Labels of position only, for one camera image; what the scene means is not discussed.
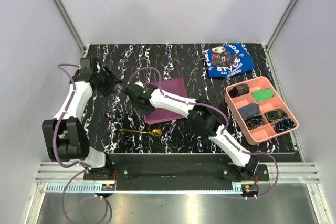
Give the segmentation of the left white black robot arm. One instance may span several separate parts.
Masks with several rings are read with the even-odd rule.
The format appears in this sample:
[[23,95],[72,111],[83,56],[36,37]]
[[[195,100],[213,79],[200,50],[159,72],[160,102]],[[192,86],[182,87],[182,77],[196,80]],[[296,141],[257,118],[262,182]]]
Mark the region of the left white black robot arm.
[[90,146],[81,120],[94,91],[109,96],[122,81],[97,58],[81,58],[74,75],[66,71],[67,66],[60,63],[57,67],[69,78],[69,92],[55,116],[42,123],[48,156],[63,168],[81,165],[95,169],[99,178],[107,180],[113,175],[113,167],[105,153]]

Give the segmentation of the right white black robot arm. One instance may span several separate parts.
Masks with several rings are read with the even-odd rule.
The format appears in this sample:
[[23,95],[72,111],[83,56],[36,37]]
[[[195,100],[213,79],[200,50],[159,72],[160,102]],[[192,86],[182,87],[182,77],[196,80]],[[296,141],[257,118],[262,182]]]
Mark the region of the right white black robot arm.
[[185,98],[139,82],[129,83],[124,94],[138,116],[150,114],[155,109],[165,109],[188,119],[194,132],[215,143],[229,156],[242,179],[250,180],[256,176],[259,161],[235,141],[227,131],[228,118],[210,105],[206,98]]

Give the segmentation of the gold spoon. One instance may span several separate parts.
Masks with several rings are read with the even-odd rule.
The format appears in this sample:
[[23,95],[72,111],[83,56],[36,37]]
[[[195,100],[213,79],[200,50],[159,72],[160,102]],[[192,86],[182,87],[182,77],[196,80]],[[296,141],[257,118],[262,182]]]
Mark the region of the gold spoon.
[[153,137],[160,137],[162,135],[161,129],[153,129],[151,131],[139,131],[139,130],[130,130],[130,129],[119,129],[120,132],[132,132],[132,133],[141,133],[141,134],[149,134]]

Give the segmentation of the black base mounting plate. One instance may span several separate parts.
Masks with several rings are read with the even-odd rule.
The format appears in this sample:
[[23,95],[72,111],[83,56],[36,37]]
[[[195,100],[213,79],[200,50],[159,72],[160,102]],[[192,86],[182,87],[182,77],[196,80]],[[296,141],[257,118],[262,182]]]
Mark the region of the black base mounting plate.
[[117,191],[137,193],[214,193],[232,190],[233,183],[269,182],[268,169],[258,163],[250,175],[226,154],[111,154],[106,168],[86,172],[87,181],[117,180]]

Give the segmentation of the blue printed cloth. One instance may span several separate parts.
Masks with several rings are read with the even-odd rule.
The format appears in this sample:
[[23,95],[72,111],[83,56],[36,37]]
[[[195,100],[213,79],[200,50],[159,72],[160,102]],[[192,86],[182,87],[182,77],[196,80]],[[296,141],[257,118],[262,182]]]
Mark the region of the blue printed cloth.
[[210,78],[230,78],[254,70],[253,59],[244,44],[224,44],[203,51]]

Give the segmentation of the dark brown object in tray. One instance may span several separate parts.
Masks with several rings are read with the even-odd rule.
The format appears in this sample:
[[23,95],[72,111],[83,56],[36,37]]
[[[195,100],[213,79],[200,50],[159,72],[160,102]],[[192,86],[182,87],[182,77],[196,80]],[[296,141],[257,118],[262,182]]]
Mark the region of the dark brown object in tray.
[[229,96],[231,98],[236,98],[245,94],[248,94],[250,92],[249,86],[247,84],[240,84],[234,86],[229,92]]

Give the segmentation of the grey cloth in tray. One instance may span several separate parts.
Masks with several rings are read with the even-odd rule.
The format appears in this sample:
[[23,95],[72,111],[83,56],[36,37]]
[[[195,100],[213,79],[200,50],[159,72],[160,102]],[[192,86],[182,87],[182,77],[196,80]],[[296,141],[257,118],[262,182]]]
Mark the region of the grey cloth in tray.
[[257,115],[258,111],[259,105],[256,103],[251,103],[238,109],[238,112],[243,119],[247,119]]

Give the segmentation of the green object in tray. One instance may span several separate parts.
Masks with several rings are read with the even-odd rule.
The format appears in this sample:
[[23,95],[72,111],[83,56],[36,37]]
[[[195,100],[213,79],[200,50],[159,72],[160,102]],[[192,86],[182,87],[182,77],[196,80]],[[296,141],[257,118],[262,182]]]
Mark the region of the green object in tray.
[[272,89],[266,88],[252,92],[251,95],[253,96],[256,102],[262,102],[272,98],[274,96],[274,92]]

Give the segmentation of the pink compartment tray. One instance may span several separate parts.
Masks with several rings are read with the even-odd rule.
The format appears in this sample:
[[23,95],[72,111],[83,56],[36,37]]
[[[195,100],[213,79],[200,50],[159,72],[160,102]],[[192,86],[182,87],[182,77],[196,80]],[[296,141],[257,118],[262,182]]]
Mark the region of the pink compartment tray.
[[[228,92],[234,86],[240,84],[247,84],[250,92],[236,98],[231,98]],[[268,100],[256,102],[251,93],[266,88],[272,89],[274,96]],[[226,87],[225,102],[250,145],[257,145],[269,139],[280,137],[299,127],[299,122],[266,77],[253,78]],[[243,119],[238,109],[251,103],[259,105],[258,114]]]

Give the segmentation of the left aluminium frame post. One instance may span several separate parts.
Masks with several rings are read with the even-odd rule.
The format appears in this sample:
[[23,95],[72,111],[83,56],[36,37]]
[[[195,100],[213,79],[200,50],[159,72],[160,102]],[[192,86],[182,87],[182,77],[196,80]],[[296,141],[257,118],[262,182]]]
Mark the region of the left aluminium frame post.
[[78,31],[76,30],[74,23],[72,22],[62,0],[52,0],[56,9],[58,10],[60,16],[62,17],[65,25],[67,26],[69,32],[71,33],[72,38],[74,39],[77,47],[79,48],[81,53],[85,52],[86,45],[81,39]]

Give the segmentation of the aluminium frame post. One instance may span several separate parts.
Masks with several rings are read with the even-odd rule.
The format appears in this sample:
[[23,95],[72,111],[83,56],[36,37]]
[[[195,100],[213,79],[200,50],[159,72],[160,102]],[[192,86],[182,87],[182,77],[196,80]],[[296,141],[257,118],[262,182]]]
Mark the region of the aluminium frame post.
[[81,39],[78,31],[76,30],[74,23],[72,22],[62,0],[52,0],[56,9],[58,10],[60,16],[62,17],[65,25],[67,26],[69,32],[71,33],[72,38],[74,39],[77,47],[79,48],[81,53],[85,52],[86,45]]
[[290,0],[284,13],[282,14],[275,30],[273,31],[273,33],[271,34],[268,42],[265,44],[265,48],[267,50],[270,50],[271,47],[273,46],[273,44],[275,43],[277,37],[279,36],[280,32],[282,31],[282,29],[284,28],[288,18],[290,17],[291,13],[293,12],[294,8],[296,7],[296,5],[298,4],[299,0]]

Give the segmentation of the front aluminium rail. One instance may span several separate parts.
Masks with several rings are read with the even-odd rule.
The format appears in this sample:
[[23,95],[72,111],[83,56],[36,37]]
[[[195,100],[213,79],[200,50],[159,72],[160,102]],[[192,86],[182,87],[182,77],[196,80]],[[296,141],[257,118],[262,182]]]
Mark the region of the front aluminium rail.
[[[37,180],[61,181],[70,179],[76,173],[84,170],[82,166],[63,168],[56,163],[41,163],[36,176]],[[196,163],[187,167],[182,163],[138,163],[116,165],[118,180],[126,181],[141,176],[177,177],[177,176],[214,176],[222,177],[228,173],[220,164]],[[319,175],[313,163],[260,163],[257,174],[261,181],[279,183],[308,183],[320,182]]]

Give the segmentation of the right aluminium frame post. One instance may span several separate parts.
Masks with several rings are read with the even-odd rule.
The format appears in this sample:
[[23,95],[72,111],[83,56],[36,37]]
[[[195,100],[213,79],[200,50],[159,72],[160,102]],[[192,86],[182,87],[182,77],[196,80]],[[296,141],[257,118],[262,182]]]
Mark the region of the right aluminium frame post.
[[291,13],[293,12],[294,8],[296,7],[296,5],[298,4],[299,0],[290,0],[284,13],[282,14],[275,30],[273,31],[273,33],[271,34],[268,42],[265,44],[265,48],[267,50],[270,50],[271,47],[273,46],[273,44],[275,43],[277,37],[279,36],[280,32],[282,31],[282,29],[284,28],[288,18],[290,17]]

